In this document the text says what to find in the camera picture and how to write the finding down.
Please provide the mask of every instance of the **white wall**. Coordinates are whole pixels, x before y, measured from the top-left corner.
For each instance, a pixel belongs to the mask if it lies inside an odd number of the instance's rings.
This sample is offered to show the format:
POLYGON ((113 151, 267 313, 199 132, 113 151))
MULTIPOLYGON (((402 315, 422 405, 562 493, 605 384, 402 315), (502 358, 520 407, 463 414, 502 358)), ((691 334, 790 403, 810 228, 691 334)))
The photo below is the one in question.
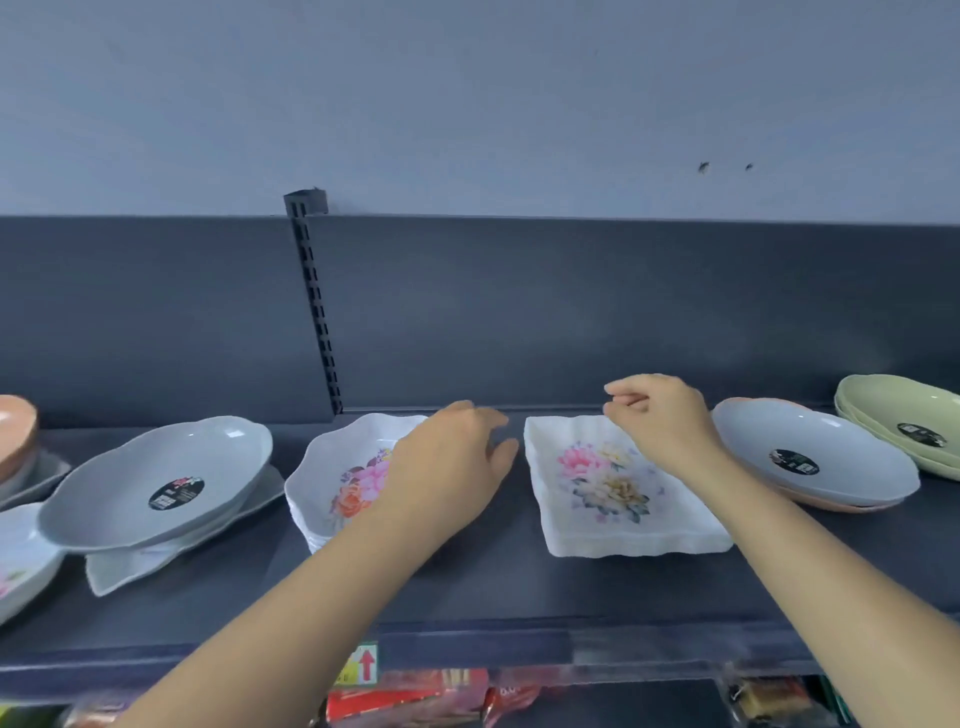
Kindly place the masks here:
POLYGON ((313 184, 343 212, 960 222, 960 6, 0 2, 0 213, 313 184))

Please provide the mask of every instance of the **round black sticker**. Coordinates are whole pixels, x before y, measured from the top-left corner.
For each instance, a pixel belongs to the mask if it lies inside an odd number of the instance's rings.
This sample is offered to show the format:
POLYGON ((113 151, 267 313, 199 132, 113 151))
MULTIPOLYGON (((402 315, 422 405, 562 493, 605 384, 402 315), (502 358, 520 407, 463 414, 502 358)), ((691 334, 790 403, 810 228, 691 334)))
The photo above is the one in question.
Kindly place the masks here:
POLYGON ((189 503, 204 489, 204 481, 198 477, 180 477, 164 485, 150 496, 147 502, 155 511, 169 511, 189 503))
POLYGON ((911 440, 916 440, 921 445, 930 445, 932 448, 942 448, 947 444, 947 438, 934 432, 932 429, 911 425, 910 423, 900 423, 897 429, 911 440))
POLYGON ((801 455, 792 449, 775 449, 770 453, 770 459, 773 460, 774 465, 779 465, 784 470, 797 475, 816 475, 820 472, 819 465, 806 455, 801 455))

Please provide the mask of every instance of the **price tag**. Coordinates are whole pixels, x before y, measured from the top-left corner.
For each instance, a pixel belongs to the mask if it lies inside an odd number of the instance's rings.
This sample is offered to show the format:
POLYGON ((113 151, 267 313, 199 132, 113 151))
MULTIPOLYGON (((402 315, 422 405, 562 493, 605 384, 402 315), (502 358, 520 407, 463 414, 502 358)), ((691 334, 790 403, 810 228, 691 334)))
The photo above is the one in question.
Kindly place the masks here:
POLYGON ((338 688, 376 685, 377 668, 376 643, 363 643, 353 650, 334 685, 338 688))

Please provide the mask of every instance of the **red arrow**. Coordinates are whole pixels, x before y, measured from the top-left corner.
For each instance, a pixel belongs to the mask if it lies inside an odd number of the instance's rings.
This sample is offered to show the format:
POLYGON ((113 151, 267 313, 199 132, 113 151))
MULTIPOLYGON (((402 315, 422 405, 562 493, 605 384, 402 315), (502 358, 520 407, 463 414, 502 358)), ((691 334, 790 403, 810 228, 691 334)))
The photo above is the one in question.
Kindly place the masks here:
POLYGON ((357 661, 363 666, 363 681, 365 683, 370 682, 370 667, 373 663, 376 662, 376 659, 371 655, 368 649, 363 651, 363 654, 360 656, 360 659, 357 661))

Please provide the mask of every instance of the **left arm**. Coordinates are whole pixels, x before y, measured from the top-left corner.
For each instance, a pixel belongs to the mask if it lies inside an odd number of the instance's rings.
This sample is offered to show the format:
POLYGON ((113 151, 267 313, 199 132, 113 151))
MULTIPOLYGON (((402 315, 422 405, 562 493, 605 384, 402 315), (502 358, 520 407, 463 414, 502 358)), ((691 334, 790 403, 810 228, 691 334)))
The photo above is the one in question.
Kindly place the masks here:
POLYGON ((394 449, 380 498, 137 700, 117 728, 305 726, 410 576, 490 502, 518 449, 456 402, 394 449))

